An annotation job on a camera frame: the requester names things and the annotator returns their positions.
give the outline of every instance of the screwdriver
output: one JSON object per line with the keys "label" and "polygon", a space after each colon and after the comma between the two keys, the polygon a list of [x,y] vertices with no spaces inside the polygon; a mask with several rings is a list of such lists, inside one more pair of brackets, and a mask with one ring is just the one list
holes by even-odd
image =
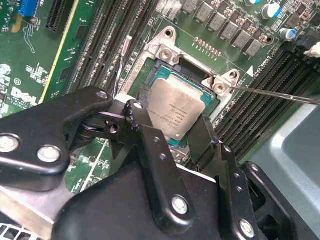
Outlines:
{"label": "screwdriver", "polygon": [[242,91],[242,92],[249,92],[249,93],[260,94],[260,95],[265,95],[269,97],[281,98],[281,99],[302,103],[302,104],[320,105],[320,100],[315,100],[315,99],[301,97],[301,96],[293,96],[293,95],[280,93],[280,92],[265,91],[265,90],[242,87],[242,86],[232,86],[231,88],[234,90]]}

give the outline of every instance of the screw hole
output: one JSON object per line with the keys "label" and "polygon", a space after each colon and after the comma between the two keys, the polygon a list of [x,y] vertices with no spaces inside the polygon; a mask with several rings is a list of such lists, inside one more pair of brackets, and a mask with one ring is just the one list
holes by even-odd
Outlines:
{"label": "screw hole", "polygon": [[110,127],[110,133],[115,134],[118,131],[119,127],[118,125],[112,124]]}
{"label": "screw hole", "polygon": [[165,154],[161,153],[159,158],[163,161],[167,158],[167,156]]}
{"label": "screw hole", "polygon": [[172,30],[168,29],[168,30],[165,31],[165,35],[167,36],[167,38],[170,39],[170,38],[173,37],[174,32]]}
{"label": "screw hole", "polygon": [[235,71],[232,71],[232,72],[230,73],[230,78],[231,78],[231,79],[236,79],[237,76],[238,76],[238,74],[237,74]]}
{"label": "screw hole", "polygon": [[236,189],[239,193],[242,193],[243,192],[243,189],[240,187],[240,186],[236,186]]}

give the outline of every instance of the hole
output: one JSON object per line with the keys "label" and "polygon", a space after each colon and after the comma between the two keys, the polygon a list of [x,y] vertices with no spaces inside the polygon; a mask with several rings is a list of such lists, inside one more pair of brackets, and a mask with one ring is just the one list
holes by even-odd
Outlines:
{"label": "hole", "polygon": [[272,44],[274,42],[274,38],[272,36],[268,36],[268,38],[265,40],[266,44]]}
{"label": "hole", "polygon": [[[281,232],[280,226],[278,225],[277,221],[271,215],[267,215],[259,221],[259,228],[264,233],[264,235],[267,237],[267,239],[269,239],[269,240],[279,239],[279,232]],[[283,237],[284,237],[284,239],[292,239],[292,237],[289,235],[287,235],[286,237],[285,236],[283,236]]]}
{"label": "hole", "polygon": [[144,108],[144,107],[141,105],[140,102],[135,102],[133,105],[134,105],[137,109],[143,109],[143,108]]}
{"label": "hole", "polygon": [[66,135],[64,135],[64,136],[65,136],[65,141],[68,143],[69,138],[70,138],[70,133],[68,133],[68,134],[66,134]]}
{"label": "hole", "polygon": [[118,131],[119,127],[118,125],[112,124],[110,127],[110,133],[115,134]]}
{"label": "hole", "polygon": [[243,192],[243,189],[240,187],[240,186],[236,186],[236,189],[239,193],[242,193]]}
{"label": "hole", "polygon": [[235,71],[233,71],[233,72],[230,73],[230,78],[231,78],[231,79],[236,79],[237,76],[238,76],[238,74],[237,74]]}
{"label": "hole", "polygon": [[163,161],[167,158],[167,156],[165,154],[161,153],[159,158]]}
{"label": "hole", "polygon": [[167,31],[165,31],[165,35],[168,38],[172,38],[172,36],[174,35],[174,32],[172,30],[168,29]]}

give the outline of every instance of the metal rivet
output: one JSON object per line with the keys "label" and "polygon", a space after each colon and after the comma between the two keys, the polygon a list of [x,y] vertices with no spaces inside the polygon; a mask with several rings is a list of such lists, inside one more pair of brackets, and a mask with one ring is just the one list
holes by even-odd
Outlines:
{"label": "metal rivet", "polygon": [[243,192],[243,189],[242,189],[242,187],[240,187],[240,186],[236,186],[236,189],[237,189],[237,191],[238,191],[239,193],[242,193],[242,192]]}
{"label": "metal rivet", "polygon": [[0,152],[9,153],[19,147],[19,140],[11,135],[0,136]]}
{"label": "metal rivet", "polygon": [[163,154],[163,153],[161,153],[160,154],[160,156],[159,156],[159,158],[163,161],[163,160],[165,160],[166,159],[166,155],[165,154]]}
{"label": "metal rivet", "polygon": [[140,102],[135,102],[133,105],[134,105],[137,109],[143,109],[143,108],[144,108],[144,107],[141,105]]}
{"label": "metal rivet", "polygon": [[46,145],[37,152],[38,158],[46,163],[53,163],[60,158],[60,150],[56,146]]}
{"label": "metal rivet", "polygon": [[188,204],[180,196],[174,196],[172,198],[172,206],[178,214],[186,214],[188,212]]}
{"label": "metal rivet", "polygon": [[251,224],[248,221],[241,219],[239,223],[244,235],[246,235],[248,238],[251,238],[251,239],[255,237],[254,228],[251,226]]}
{"label": "metal rivet", "polygon": [[229,152],[229,153],[231,153],[231,152],[232,152],[231,148],[230,148],[230,147],[228,147],[228,146],[226,146],[226,145],[224,145],[224,149],[225,149],[227,152]]}
{"label": "metal rivet", "polygon": [[258,168],[257,165],[251,164],[251,167],[252,167],[252,169],[255,170],[256,172],[259,172],[259,168]]}
{"label": "metal rivet", "polygon": [[100,97],[102,99],[107,99],[108,98],[108,94],[106,94],[104,91],[99,91],[96,94],[98,95],[98,97]]}

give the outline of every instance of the black component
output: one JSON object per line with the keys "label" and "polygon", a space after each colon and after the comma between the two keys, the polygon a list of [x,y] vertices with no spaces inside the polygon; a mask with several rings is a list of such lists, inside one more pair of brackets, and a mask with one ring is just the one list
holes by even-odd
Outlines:
{"label": "black component", "polygon": [[233,14],[230,17],[230,21],[233,23],[237,23],[238,18],[241,16],[241,13],[239,11],[234,11]]}
{"label": "black component", "polygon": [[265,31],[259,27],[256,32],[253,34],[253,38],[256,40],[259,40],[259,38],[261,37],[261,35],[264,33]]}
{"label": "black component", "polygon": [[296,26],[299,25],[299,23],[300,23],[300,15],[298,15],[297,13],[294,13],[288,18],[285,24],[289,28],[294,29]]}
{"label": "black component", "polygon": [[[117,136],[110,131],[110,124],[117,124]],[[253,163],[242,166],[247,176],[237,167],[233,151],[219,141],[209,118],[202,115],[187,133],[191,160],[197,169],[214,177],[216,184],[177,168],[163,133],[153,128],[148,109],[140,101],[112,103],[109,95],[94,87],[6,117],[0,131],[17,136],[20,142],[15,150],[0,154],[1,184],[9,178],[11,187],[31,190],[57,187],[52,178],[58,181],[57,170],[66,171],[69,150],[89,144],[86,139],[110,139],[112,148],[116,140],[123,146],[112,149],[116,157],[111,176],[63,207],[54,224],[53,240],[101,236],[317,239],[279,191],[273,190],[274,185],[259,167],[248,169]],[[59,147],[58,161],[39,163],[35,151],[46,143]],[[39,171],[51,178],[39,176]]]}
{"label": "black component", "polygon": [[63,33],[74,2],[74,0],[53,0],[45,25],[50,32]]}
{"label": "black component", "polygon": [[301,39],[296,41],[295,45],[302,49],[303,51],[309,51],[314,45],[316,45],[318,40],[311,35],[304,35]]}
{"label": "black component", "polygon": [[[240,169],[248,178],[257,224],[268,240],[317,239],[261,168],[247,161]],[[294,224],[288,215],[294,216]]]}
{"label": "black component", "polygon": [[299,8],[296,10],[296,13],[300,16],[301,14],[304,13],[304,11],[307,9],[307,6],[301,3]]}
{"label": "black component", "polygon": [[217,185],[181,169],[179,174],[196,212],[186,233],[170,236],[155,224],[142,168],[134,162],[73,197],[58,215],[51,239],[222,240]]}
{"label": "black component", "polygon": [[75,41],[83,39],[85,37],[86,29],[87,25],[79,25],[73,39]]}
{"label": "black component", "polygon": [[[285,43],[256,76],[251,88],[301,96],[319,78],[320,67]],[[243,158],[253,146],[269,137],[269,130],[294,103],[244,92],[215,129],[219,138]]]}
{"label": "black component", "polygon": [[70,66],[64,68],[62,70],[61,74],[60,74],[60,77],[59,77],[58,81],[56,81],[56,83],[58,84],[58,83],[63,82],[64,80],[66,80],[67,77],[69,76],[70,72],[71,72],[71,67]]}
{"label": "black component", "polygon": [[239,31],[237,35],[233,38],[231,44],[237,47],[238,49],[242,49],[246,43],[249,41],[250,35],[245,31]]}
{"label": "black component", "polygon": [[[99,97],[99,91],[96,87],[86,88],[3,118],[1,135],[16,136],[19,146],[1,153],[1,185],[35,192],[58,187],[69,166],[69,147],[80,123],[93,113],[107,109],[112,102],[110,96],[109,100]],[[37,158],[37,151],[47,145],[59,149],[57,161],[48,163]]]}
{"label": "black component", "polygon": [[229,4],[226,3],[225,1],[221,2],[219,8],[218,8],[218,13],[220,13],[221,15],[225,14],[225,10],[227,9],[227,7],[229,7]]}
{"label": "black component", "polygon": [[6,100],[7,94],[5,92],[0,92],[0,104]]}
{"label": "black component", "polygon": [[252,26],[253,22],[247,19],[244,24],[242,25],[243,31],[248,31],[248,29]]}
{"label": "black component", "polygon": [[316,27],[320,25],[320,13],[316,13],[313,18],[310,20],[310,23]]}
{"label": "black component", "polygon": [[219,36],[225,40],[231,41],[238,30],[238,26],[232,22],[226,23],[225,27],[220,31]]}

